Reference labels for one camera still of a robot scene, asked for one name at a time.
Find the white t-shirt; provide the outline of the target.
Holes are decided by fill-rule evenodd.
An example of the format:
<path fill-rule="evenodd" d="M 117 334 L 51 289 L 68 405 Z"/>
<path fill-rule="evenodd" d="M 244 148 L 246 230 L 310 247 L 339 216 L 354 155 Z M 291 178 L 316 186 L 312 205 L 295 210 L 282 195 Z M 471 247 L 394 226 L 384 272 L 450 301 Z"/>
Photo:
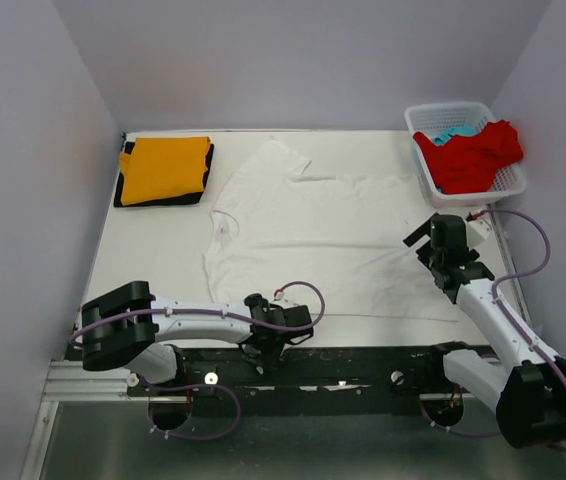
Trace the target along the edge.
<path fill-rule="evenodd" d="M 213 300 L 306 281 L 331 315 L 455 322 L 458 312 L 403 243 L 432 214 L 417 178 L 316 174 L 270 140 L 226 182 L 204 264 Z"/>

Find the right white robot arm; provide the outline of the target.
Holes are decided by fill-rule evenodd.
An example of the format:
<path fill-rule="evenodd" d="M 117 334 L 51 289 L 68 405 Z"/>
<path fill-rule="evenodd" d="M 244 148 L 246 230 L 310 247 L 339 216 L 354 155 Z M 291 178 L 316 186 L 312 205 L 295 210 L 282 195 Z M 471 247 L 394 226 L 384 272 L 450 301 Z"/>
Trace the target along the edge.
<path fill-rule="evenodd" d="M 566 358 L 549 347 L 501 293 L 468 245 L 467 226 L 481 217 L 433 214 L 404 240 L 452 304 L 478 327 L 497 360 L 462 342 L 431 347 L 423 379 L 432 390 L 467 390 L 496 416 L 499 432 L 520 449 L 547 446 L 566 452 Z"/>

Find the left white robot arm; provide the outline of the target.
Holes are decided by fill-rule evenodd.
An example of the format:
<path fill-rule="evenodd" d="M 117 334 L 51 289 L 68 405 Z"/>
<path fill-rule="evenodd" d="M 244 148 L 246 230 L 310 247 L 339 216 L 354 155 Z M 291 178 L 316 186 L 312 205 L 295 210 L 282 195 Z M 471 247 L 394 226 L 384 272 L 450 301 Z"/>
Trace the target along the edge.
<path fill-rule="evenodd" d="M 314 334 L 322 319 L 306 305 L 283 307 L 253 293 L 237 302 L 209 305 L 155 295 L 147 281 L 132 281 L 83 304 L 80 328 L 68 343 L 82 352 L 86 371 L 125 368 L 164 395 L 177 393 L 185 380 L 181 354 L 169 343 L 213 340 L 236 345 L 256 365 L 267 368 L 287 345 Z"/>

